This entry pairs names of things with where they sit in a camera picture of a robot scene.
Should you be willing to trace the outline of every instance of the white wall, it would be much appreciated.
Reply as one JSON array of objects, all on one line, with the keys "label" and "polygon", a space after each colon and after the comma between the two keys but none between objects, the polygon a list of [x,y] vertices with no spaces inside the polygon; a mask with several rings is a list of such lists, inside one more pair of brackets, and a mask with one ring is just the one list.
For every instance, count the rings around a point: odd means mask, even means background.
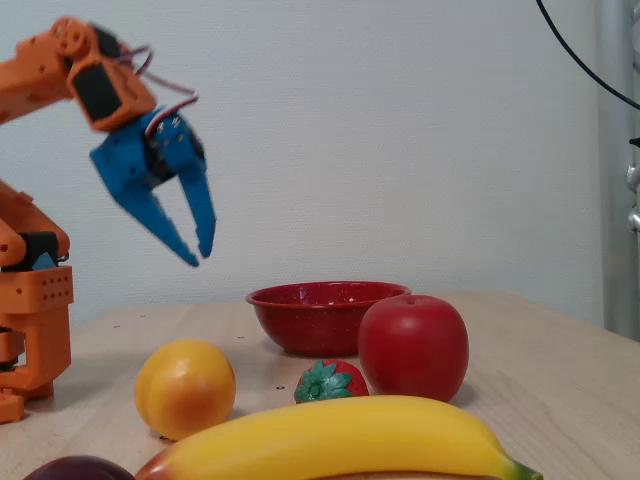
[{"label": "white wall", "polygon": [[[547,3],[593,65],[593,2]],[[0,58],[73,14],[151,42],[153,70],[202,94],[184,113],[219,229],[197,270],[114,206],[76,105],[0,129],[0,174],[72,238],[76,322],[364,278],[508,290],[601,323],[596,87],[533,0],[2,4]],[[195,247],[179,188],[160,194]]]}]

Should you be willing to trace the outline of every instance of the black cable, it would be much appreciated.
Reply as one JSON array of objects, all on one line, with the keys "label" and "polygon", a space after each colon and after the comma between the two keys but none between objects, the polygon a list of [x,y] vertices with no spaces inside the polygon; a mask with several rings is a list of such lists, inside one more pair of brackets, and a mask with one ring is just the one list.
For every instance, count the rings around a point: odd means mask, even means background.
[{"label": "black cable", "polygon": [[547,12],[547,9],[544,8],[544,5],[542,4],[542,0],[536,0],[536,3],[538,4],[538,7],[540,7],[540,11],[542,12],[542,16],[544,17],[544,19],[549,24],[549,28],[551,28],[551,31],[553,32],[553,34],[556,36],[556,38],[560,42],[560,45],[562,45],[564,47],[564,49],[571,56],[571,58],[573,58],[575,60],[575,62],[578,65],[580,65],[580,67],[582,67],[582,69],[585,72],[587,72],[587,74],[591,78],[593,78],[607,92],[611,93],[612,95],[615,95],[616,97],[618,97],[623,102],[628,103],[629,105],[631,105],[636,110],[640,110],[640,104],[639,103],[634,102],[629,97],[624,96],[623,94],[618,92],[616,89],[611,87],[607,82],[602,80],[589,67],[587,67],[582,60],[580,60],[580,57],[578,57],[578,55],[576,55],[576,53],[573,50],[571,50],[571,47],[567,44],[567,42],[565,42],[564,38],[562,38],[562,35],[560,35],[560,32],[558,31],[558,29],[554,25],[553,20],[551,20],[551,17],[549,16],[549,13]]}]

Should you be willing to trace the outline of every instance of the orange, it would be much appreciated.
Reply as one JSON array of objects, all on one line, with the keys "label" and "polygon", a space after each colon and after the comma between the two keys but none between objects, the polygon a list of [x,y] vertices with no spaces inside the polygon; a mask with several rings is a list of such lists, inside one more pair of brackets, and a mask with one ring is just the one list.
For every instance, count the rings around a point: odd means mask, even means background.
[{"label": "orange", "polygon": [[143,365],[135,388],[145,423],[170,440],[181,440],[229,418],[236,381],[224,354],[202,340],[178,340]]}]

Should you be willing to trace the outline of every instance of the strawberry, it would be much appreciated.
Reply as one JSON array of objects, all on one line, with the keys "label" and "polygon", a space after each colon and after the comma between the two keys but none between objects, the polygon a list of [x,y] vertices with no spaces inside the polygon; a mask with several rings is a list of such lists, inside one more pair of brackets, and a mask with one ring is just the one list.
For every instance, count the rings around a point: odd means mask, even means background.
[{"label": "strawberry", "polygon": [[367,384],[356,367],[342,360],[318,360],[300,377],[294,398],[296,403],[306,403],[366,395]]}]

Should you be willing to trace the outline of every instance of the metal pole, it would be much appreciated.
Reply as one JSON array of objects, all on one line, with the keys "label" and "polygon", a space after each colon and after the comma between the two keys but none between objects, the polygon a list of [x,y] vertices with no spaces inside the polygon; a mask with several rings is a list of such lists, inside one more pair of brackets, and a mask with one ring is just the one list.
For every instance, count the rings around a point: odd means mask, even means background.
[{"label": "metal pole", "polygon": [[[633,98],[633,9],[629,0],[596,0],[598,73],[612,87]],[[633,165],[633,110],[608,92],[598,93],[602,267],[605,327],[640,340],[638,242],[628,228],[635,195],[626,175]]]}]

